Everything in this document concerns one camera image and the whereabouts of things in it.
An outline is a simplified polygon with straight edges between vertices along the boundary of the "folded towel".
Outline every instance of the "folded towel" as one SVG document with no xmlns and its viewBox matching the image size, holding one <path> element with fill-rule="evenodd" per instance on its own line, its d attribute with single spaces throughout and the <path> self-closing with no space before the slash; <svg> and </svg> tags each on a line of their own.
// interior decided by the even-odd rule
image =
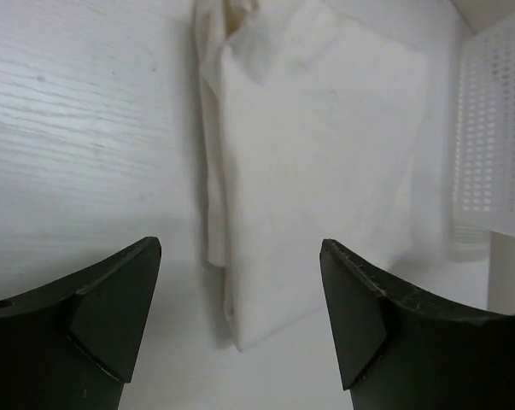
<svg viewBox="0 0 515 410">
<path fill-rule="evenodd" d="M 208 258 L 242 350 L 323 306 L 323 238 L 383 268 L 407 251 L 427 60 L 318 0 L 197 0 L 196 42 Z"/>
</svg>

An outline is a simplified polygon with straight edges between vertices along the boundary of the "white perforated basket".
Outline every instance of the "white perforated basket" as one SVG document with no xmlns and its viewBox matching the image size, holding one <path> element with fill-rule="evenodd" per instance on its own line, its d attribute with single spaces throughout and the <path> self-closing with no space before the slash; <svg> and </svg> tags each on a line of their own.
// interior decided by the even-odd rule
<svg viewBox="0 0 515 410">
<path fill-rule="evenodd" d="M 515 14 L 465 45 L 454 173 L 455 219 L 515 236 Z"/>
</svg>

